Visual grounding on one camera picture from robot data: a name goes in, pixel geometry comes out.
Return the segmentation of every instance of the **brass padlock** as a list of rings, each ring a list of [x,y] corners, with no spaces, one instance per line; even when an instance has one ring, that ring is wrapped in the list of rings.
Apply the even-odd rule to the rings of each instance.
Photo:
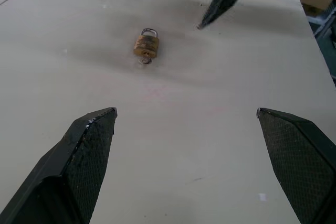
[[[153,33],[154,36],[144,35],[144,33]],[[139,60],[141,64],[149,64],[152,62],[152,59],[158,56],[159,42],[157,31],[150,28],[142,30],[133,50],[136,56],[142,57]]]

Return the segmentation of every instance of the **beige tabletop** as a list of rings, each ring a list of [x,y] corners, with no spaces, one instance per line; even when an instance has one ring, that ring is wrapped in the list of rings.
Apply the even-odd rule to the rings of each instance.
[[[257,108],[336,140],[336,89],[299,0],[10,0],[0,6],[0,210],[73,120],[118,118],[94,224],[298,224]],[[159,56],[132,50],[153,28]]]

